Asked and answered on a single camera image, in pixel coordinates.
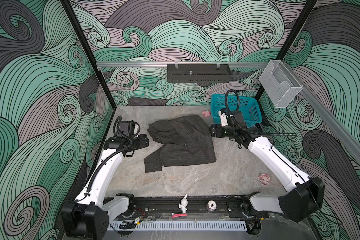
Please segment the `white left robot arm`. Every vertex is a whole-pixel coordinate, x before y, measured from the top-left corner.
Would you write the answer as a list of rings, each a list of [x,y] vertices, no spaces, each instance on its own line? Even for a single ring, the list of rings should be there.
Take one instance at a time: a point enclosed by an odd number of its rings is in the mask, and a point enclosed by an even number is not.
[[[111,137],[106,140],[95,171],[74,201],[63,204],[61,216],[67,237],[85,240],[101,240],[110,221],[125,213],[130,197],[119,195],[104,203],[108,186],[118,166],[128,152],[146,148],[149,138],[146,134],[127,139]]]

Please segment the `dark grey pinstriped shirt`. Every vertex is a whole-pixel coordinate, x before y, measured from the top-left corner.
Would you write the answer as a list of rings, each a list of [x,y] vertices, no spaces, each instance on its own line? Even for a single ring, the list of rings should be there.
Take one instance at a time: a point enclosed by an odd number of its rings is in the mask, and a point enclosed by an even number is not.
[[[217,161],[209,127],[200,116],[159,120],[149,125],[148,133],[162,146],[144,158],[146,173],[161,171],[163,167],[204,165]]]

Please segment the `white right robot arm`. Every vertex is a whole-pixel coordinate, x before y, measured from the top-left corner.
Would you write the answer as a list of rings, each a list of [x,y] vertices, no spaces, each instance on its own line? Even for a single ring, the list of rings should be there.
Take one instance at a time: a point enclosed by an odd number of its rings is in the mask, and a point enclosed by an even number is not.
[[[210,126],[213,138],[229,138],[257,156],[279,179],[284,196],[250,194],[249,207],[256,212],[272,212],[285,215],[293,222],[300,222],[322,208],[325,184],[318,177],[311,177],[292,164],[265,137],[252,137],[245,131],[214,124]]]

